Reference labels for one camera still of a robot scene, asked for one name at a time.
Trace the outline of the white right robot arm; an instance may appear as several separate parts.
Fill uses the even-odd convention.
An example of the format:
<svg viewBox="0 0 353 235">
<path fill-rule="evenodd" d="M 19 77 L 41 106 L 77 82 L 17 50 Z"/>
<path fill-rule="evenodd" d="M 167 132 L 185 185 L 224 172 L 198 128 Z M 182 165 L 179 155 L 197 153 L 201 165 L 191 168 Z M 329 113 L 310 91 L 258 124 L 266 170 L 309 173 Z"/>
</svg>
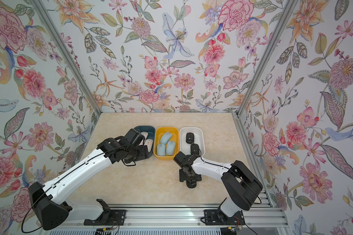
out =
<svg viewBox="0 0 353 235">
<path fill-rule="evenodd" d="M 208 176 L 223 183 L 228 193 L 219 206 L 217 216 L 221 220 L 229 219 L 241 211 L 248 211 L 253 204 L 261 201 L 260 193 L 263 185 L 258 178 L 241 161 L 224 164 L 209 161 L 199 153 L 185 155 L 179 152 L 174 161 L 180 167 L 179 181 L 185 182 L 187 187 L 193 189 L 202 176 Z"/>
</svg>

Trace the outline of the right aluminium corner post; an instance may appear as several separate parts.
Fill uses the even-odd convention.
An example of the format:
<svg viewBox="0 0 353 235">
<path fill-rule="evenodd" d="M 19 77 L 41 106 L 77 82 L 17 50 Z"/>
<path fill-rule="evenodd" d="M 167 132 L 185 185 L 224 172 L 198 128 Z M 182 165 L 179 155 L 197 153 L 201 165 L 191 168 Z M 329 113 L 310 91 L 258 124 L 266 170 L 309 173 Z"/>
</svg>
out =
<svg viewBox="0 0 353 235">
<path fill-rule="evenodd" d="M 272 57 L 272 53 L 274 52 L 274 50 L 276 49 L 277 45 L 278 45 L 278 41 L 287 25 L 287 21 L 289 20 L 289 18 L 291 17 L 293 10 L 296 6 L 296 4 L 298 3 L 298 1 L 296 0 L 292 0 L 292 1 L 287 1 L 286 5 L 283 7 L 283 10 L 281 12 L 280 18 L 276 24 L 276 27 L 273 31 L 273 36 L 271 37 L 265 52 L 263 54 L 263 56 L 261 57 L 258 67 L 255 71 L 254 77 L 251 80 L 250 86 L 247 89 L 247 92 L 244 96 L 244 100 L 239 108 L 239 110 L 236 113 L 236 117 L 239 118 L 246 109 L 246 106 L 248 105 L 250 98 L 257 86 L 257 83 L 259 82 L 262 73 L 264 72 L 268 62 L 270 61 L 271 57 Z"/>
</svg>

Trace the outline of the light blue mouse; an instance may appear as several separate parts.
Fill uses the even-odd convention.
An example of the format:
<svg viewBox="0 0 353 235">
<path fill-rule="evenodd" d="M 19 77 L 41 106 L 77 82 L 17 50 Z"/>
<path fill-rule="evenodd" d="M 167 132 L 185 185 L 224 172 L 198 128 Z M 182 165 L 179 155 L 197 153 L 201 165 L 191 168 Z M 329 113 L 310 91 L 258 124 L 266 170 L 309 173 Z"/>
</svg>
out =
<svg viewBox="0 0 353 235">
<path fill-rule="evenodd" d="M 158 144 L 156 146 L 156 154 L 161 157 L 166 156 L 166 145 L 165 144 Z"/>
<path fill-rule="evenodd" d="M 174 141 L 168 141 L 166 144 L 166 155 L 173 156 L 175 152 L 176 143 Z"/>
<path fill-rule="evenodd" d="M 173 134 L 171 132 L 165 132 L 160 138 L 160 143 L 166 145 L 172 137 Z"/>
</svg>

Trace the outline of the black mouse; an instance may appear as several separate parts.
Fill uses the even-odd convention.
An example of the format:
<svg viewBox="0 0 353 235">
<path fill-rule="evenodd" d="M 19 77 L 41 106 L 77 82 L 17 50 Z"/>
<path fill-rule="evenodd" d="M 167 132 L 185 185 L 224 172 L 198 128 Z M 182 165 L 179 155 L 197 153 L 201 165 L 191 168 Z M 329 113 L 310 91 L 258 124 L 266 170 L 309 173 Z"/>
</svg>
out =
<svg viewBox="0 0 353 235">
<path fill-rule="evenodd" d="M 200 151 L 198 144 L 191 144 L 190 151 L 191 151 L 191 155 L 197 155 L 198 157 L 201 154 L 201 151 Z"/>
<path fill-rule="evenodd" d="M 197 186 L 196 182 L 186 181 L 186 185 L 189 189 L 193 189 Z"/>
<path fill-rule="evenodd" d="M 192 133 L 192 132 L 186 133 L 186 143 L 191 145 L 194 143 L 194 141 L 195 141 L 194 133 Z"/>
</svg>

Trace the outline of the dark teal storage box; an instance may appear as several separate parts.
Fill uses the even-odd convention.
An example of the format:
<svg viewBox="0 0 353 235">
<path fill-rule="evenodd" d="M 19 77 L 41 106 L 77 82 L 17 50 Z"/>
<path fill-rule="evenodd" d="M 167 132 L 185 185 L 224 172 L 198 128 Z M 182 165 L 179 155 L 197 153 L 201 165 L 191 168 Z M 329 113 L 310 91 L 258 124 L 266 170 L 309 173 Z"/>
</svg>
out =
<svg viewBox="0 0 353 235">
<path fill-rule="evenodd" d="M 140 126 L 136 126 L 134 128 L 135 130 L 141 132 L 148 132 L 148 137 L 147 139 L 152 139 L 154 140 L 154 144 L 155 144 L 155 136 L 156 136 L 156 129 L 153 126 L 149 126 L 149 125 L 140 125 Z M 154 145 L 153 145 L 153 149 L 152 149 L 152 153 L 149 153 L 150 157 L 152 157 L 153 155 L 153 150 L 154 150 Z"/>
</svg>

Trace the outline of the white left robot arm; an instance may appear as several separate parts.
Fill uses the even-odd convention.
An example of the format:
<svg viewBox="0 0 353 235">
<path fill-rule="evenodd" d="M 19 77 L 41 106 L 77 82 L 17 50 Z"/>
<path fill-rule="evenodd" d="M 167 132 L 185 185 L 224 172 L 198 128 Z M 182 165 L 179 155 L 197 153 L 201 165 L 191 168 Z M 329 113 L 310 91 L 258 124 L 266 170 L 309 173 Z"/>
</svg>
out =
<svg viewBox="0 0 353 235">
<path fill-rule="evenodd" d="M 115 227 L 123 224 L 125 211 L 116 212 L 102 199 L 91 202 L 76 202 L 69 196 L 82 184 L 101 170 L 114 163 L 149 157 L 150 148 L 140 141 L 128 141 L 124 137 L 108 138 L 98 144 L 83 161 L 60 176 L 41 184 L 29 186 L 31 210 L 36 214 L 44 231 L 55 229 L 66 221 L 83 220 L 87 226 Z"/>
</svg>

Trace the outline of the pink mouse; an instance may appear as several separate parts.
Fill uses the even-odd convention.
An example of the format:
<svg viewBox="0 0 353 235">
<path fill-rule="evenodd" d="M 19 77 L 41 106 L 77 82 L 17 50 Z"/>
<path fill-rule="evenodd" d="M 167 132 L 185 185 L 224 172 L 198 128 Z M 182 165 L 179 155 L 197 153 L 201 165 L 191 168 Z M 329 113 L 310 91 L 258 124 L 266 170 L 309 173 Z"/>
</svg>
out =
<svg viewBox="0 0 353 235">
<path fill-rule="evenodd" d="M 145 139 L 147 139 L 147 137 L 148 137 L 148 132 L 141 132 L 141 135 L 145 138 Z"/>
<path fill-rule="evenodd" d="M 152 153 L 153 145 L 154 145 L 154 140 L 152 140 L 152 139 L 145 140 L 144 146 L 147 147 L 147 151 L 149 153 Z"/>
</svg>

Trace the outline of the white storage box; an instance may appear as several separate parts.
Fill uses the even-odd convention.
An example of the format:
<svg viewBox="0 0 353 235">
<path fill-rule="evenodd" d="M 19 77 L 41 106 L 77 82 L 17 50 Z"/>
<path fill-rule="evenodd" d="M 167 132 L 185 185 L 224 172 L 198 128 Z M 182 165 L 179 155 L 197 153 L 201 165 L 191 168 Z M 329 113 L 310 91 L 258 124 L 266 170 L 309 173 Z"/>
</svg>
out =
<svg viewBox="0 0 353 235">
<path fill-rule="evenodd" d="M 192 133 L 194 135 L 194 144 L 199 146 L 201 151 L 201 156 L 204 157 L 206 153 L 204 135 L 200 128 L 198 127 L 184 127 L 179 131 L 179 150 L 186 157 L 191 156 L 191 144 L 186 141 L 187 134 Z"/>
</svg>

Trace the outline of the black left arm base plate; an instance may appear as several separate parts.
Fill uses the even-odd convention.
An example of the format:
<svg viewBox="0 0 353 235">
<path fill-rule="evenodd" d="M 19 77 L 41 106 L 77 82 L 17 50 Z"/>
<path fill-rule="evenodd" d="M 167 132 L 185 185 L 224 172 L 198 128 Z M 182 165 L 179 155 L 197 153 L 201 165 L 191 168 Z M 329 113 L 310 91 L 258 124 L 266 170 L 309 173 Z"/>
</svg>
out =
<svg viewBox="0 0 353 235">
<path fill-rule="evenodd" d="M 103 213 L 96 220 L 86 219 L 83 223 L 84 226 L 123 226 L 126 210 L 104 210 Z"/>
</svg>

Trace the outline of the yellow storage box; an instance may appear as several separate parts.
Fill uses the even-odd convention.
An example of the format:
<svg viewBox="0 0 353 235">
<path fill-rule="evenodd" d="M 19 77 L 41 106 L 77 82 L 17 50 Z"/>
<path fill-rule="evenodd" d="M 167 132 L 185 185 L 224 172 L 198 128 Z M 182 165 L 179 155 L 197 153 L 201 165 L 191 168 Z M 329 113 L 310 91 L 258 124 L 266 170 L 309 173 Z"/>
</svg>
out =
<svg viewBox="0 0 353 235">
<path fill-rule="evenodd" d="M 160 127 L 156 130 L 154 155 L 159 160 L 173 160 L 179 152 L 179 131 L 175 127 Z"/>
</svg>

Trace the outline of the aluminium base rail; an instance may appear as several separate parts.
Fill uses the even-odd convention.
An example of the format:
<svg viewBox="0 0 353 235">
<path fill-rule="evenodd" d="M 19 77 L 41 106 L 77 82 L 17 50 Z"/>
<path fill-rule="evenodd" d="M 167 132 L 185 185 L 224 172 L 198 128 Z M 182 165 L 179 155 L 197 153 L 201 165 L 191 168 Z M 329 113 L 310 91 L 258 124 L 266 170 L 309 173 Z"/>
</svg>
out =
<svg viewBox="0 0 353 235">
<path fill-rule="evenodd" d="M 234 226 L 207 226 L 201 223 L 204 210 L 217 210 L 218 204 L 109 204 L 111 210 L 126 210 L 123 226 L 125 228 L 198 228 L 205 227 L 248 229 L 252 235 L 271 234 L 290 235 L 287 219 L 281 209 L 270 204 L 254 204 L 250 210 L 242 210 L 245 225 Z"/>
</svg>

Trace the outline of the aluminium corner post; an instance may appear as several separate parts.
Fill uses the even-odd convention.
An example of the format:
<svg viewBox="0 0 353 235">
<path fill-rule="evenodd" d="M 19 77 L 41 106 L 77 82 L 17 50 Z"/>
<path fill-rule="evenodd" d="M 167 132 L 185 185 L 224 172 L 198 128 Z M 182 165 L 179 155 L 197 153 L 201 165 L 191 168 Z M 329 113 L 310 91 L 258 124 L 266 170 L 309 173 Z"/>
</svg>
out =
<svg viewBox="0 0 353 235">
<path fill-rule="evenodd" d="M 73 75 L 77 80 L 77 83 L 79 84 L 82 91 L 86 95 L 86 98 L 89 101 L 92 110 L 98 115 L 98 117 L 100 117 L 102 114 L 102 110 L 98 106 L 96 100 L 94 99 L 92 92 L 90 91 L 83 75 L 80 72 L 80 69 L 78 68 L 77 64 L 75 63 L 74 59 L 70 54 L 68 46 L 64 43 L 46 7 L 43 5 L 42 1 L 39 1 L 39 0 L 30 1 L 30 4 L 32 5 L 34 11 L 39 15 L 41 22 L 45 25 L 45 29 L 49 32 L 52 40 L 59 48 L 60 53 L 63 59 L 65 60 L 66 65 L 70 68 L 70 70 L 72 71 Z"/>
<path fill-rule="evenodd" d="M 248 105 L 250 98 L 257 86 L 257 83 L 259 82 L 262 73 L 264 72 L 268 62 L 270 61 L 271 57 L 272 57 L 272 53 L 274 52 L 274 50 L 276 49 L 277 45 L 278 45 L 278 41 L 287 25 L 287 21 L 289 20 L 289 18 L 291 17 L 293 10 L 296 6 L 296 4 L 298 3 L 298 1 L 296 0 L 292 0 L 292 1 L 287 1 L 286 5 L 283 7 L 283 10 L 281 12 L 280 18 L 276 24 L 276 27 L 273 31 L 273 36 L 271 37 L 265 52 L 263 54 L 263 56 L 261 57 L 258 67 L 255 71 L 254 77 L 251 80 L 250 86 L 247 89 L 247 92 L 244 96 L 244 100 L 239 108 L 239 110 L 236 113 L 236 117 L 239 118 L 246 109 L 246 106 Z"/>
</svg>

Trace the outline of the left aluminium corner post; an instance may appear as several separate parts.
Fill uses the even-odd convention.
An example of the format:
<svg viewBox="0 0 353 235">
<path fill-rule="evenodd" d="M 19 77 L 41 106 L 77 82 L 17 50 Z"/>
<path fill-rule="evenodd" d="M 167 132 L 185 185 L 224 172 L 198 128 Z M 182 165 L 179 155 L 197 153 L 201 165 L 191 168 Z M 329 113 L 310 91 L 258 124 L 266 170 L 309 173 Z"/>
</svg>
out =
<svg viewBox="0 0 353 235">
<path fill-rule="evenodd" d="M 65 60 L 66 65 L 70 68 L 70 70 L 72 71 L 73 75 L 77 80 L 77 83 L 79 84 L 82 91 L 86 95 L 86 98 L 89 101 L 92 110 L 98 115 L 98 117 L 100 117 L 102 114 L 102 110 L 98 106 L 96 100 L 94 99 L 92 92 L 90 91 L 83 75 L 80 72 L 80 69 L 78 68 L 77 64 L 75 63 L 74 59 L 70 54 L 68 46 L 64 43 L 46 7 L 43 5 L 42 1 L 39 1 L 39 0 L 30 1 L 30 4 L 32 5 L 34 11 L 39 15 L 41 22 L 45 25 L 45 29 L 49 32 L 52 40 L 59 48 L 60 53 L 63 59 Z"/>
</svg>

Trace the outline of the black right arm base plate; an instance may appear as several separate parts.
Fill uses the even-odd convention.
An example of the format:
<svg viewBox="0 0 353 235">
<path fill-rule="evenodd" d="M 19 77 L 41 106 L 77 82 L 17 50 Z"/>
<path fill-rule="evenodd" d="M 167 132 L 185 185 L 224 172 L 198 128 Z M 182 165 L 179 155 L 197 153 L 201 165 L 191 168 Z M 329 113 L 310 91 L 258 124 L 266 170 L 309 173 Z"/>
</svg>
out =
<svg viewBox="0 0 353 235">
<path fill-rule="evenodd" d="M 201 223 L 207 226 L 234 226 L 245 225 L 242 211 L 237 211 L 233 216 L 228 217 L 217 210 L 204 210 L 204 216 L 200 218 Z"/>
</svg>

